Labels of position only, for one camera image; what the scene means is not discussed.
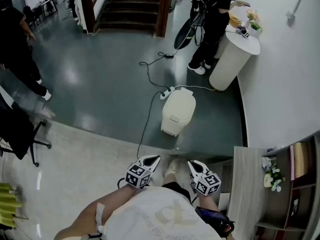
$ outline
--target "gray floor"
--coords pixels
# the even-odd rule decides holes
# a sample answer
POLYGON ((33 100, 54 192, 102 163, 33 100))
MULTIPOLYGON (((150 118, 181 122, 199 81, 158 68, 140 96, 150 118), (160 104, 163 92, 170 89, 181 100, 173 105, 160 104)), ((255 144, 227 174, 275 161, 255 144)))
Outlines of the gray floor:
MULTIPOLYGON (((0 85, 18 104, 36 114, 102 136, 139 143, 151 99, 161 90, 148 82, 147 68, 158 52, 174 53, 174 39, 188 19, 190 0, 179 1, 170 13, 165 38, 149 33, 106 31, 82 34, 64 4, 47 23, 35 31, 33 59, 43 76, 43 85, 52 92, 44 103, 10 71, 0 72, 0 85)), ((166 86, 209 87, 209 73, 203 76, 187 70, 197 49, 194 41, 180 50, 175 59, 162 59, 150 66, 150 77, 166 86)), ((153 102, 143 144, 188 153, 232 156, 242 145, 239 106, 231 86, 219 93, 192 88, 196 109, 190 124, 178 136, 160 131, 164 101, 153 102)))

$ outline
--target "white sneaker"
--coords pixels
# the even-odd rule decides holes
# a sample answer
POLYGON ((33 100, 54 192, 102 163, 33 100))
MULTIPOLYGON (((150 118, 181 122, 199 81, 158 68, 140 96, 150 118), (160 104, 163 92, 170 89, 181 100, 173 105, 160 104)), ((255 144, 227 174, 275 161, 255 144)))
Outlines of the white sneaker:
POLYGON ((42 98, 44 98, 46 101, 50 100, 51 99, 51 94, 48 90, 46 90, 46 93, 44 96, 42 96, 42 98))
POLYGON ((179 168, 179 158, 174 158, 171 160, 169 163, 168 169, 163 174, 163 177, 167 178, 169 174, 174 174, 176 175, 177 170, 179 168))
POLYGON ((204 62, 204 68, 206 70, 210 70, 211 69, 211 65, 206 64, 206 62, 204 62))
POLYGON ((206 73, 206 69, 202 66, 198 67, 198 68, 191 68, 189 67, 189 65, 186 66, 188 68, 188 70, 192 70, 194 72, 196 72, 198 75, 203 75, 204 73, 206 73))

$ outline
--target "office chair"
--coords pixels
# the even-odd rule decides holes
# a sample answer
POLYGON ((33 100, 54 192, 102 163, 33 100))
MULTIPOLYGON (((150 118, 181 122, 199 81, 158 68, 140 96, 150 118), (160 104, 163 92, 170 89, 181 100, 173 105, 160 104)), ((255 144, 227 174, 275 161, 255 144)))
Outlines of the office chair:
MULTIPOLYGON (((35 161, 35 153, 34 153, 34 143, 35 144, 39 144, 39 145, 42 145, 42 146, 46 146, 48 149, 51 149, 51 144, 49 143, 44 143, 44 142, 41 142, 41 141, 38 141, 38 140, 35 140, 35 136, 39 130, 39 128, 41 126, 46 126, 46 123, 41 121, 37 126, 36 128, 33 130, 33 139, 32 139, 32 142, 30 144, 27 144, 27 146, 25 145, 22 150, 26 150, 26 152, 23 154, 22 158, 26 155, 26 153, 28 152, 28 149, 30 148, 30 153, 31 153, 31 158, 32 158, 32 163, 35 165, 35 167, 39 167, 39 163, 35 161)), ((17 156, 17 158, 19 158, 20 160, 22 160, 22 158, 20 158, 16 153, 15 151, 11 150, 11 149, 8 149, 8 148, 4 148, 2 146, 0 146, 0 157, 3 156, 4 152, 7 152, 7 153, 13 153, 17 156)))
POLYGON ((51 149, 51 144, 35 140, 41 126, 46 126, 46 123, 41 121, 34 128, 29 116, 18 104, 14 102, 11 108, 0 94, 0 137, 8 142, 11 147, 11 149, 8 149, 0 146, 1 157, 4 152, 7 152, 15 154, 17 158, 22 160, 30 149, 32 162, 35 167, 39 167, 39 163, 35 162, 34 144, 51 149))

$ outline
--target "yellow object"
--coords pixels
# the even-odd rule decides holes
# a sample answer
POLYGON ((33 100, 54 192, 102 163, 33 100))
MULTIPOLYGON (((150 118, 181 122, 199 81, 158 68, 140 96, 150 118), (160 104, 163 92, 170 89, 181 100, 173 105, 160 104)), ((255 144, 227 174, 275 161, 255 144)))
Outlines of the yellow object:
POLYGON ((11 228, 17 226, 14 220, 19 218, 16 217, 16 208, 22 207, 22 203, 16 201, 16 196, 10 193, 13 190, 9 183, 0 183, 0 224, 11 228))
POLYGON ((229 12, 229 24, 232 27, 237 28, 239 25, 241 25, 241 23, 242 23, 241 19, 239 19, 238 17, 234 16, 229 12))

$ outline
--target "printed logo on shirt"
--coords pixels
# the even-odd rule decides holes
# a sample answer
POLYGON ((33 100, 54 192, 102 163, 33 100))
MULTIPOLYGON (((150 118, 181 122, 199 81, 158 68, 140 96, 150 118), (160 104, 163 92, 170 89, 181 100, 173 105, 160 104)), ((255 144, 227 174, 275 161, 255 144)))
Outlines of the printed logo on shirt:
POLYGON ((170 222, 173 222, 173 225, 182 225, 182 226, 191 226, 195 225, 198 222, 198 218, 194 217, 194 219, 183 219, 183 212, 188 213, 184 210, 178 199, 173 199, 173 205, 168 205, 163 207, 161 210, 157 211, 154 216, 155 218, 160 221, 163 225, 166 225, 170 222), (167 218, 164 214, 164 210, 171 210, 174 212, 173 218, 167 218))

